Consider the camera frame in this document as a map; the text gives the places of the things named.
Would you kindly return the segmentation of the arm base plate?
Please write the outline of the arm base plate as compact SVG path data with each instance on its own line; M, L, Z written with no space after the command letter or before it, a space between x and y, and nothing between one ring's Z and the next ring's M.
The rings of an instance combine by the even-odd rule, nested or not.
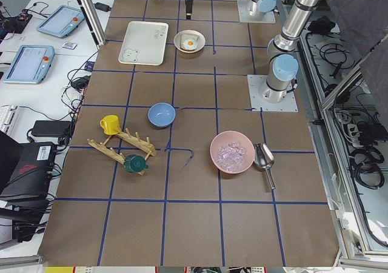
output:
M246 23L274 24L273 10L276 0L237 0L239 21Z
M298 112L295 92L291 85L286 90L274 91L267 85L267 75L247 75L250 105L253 111Z

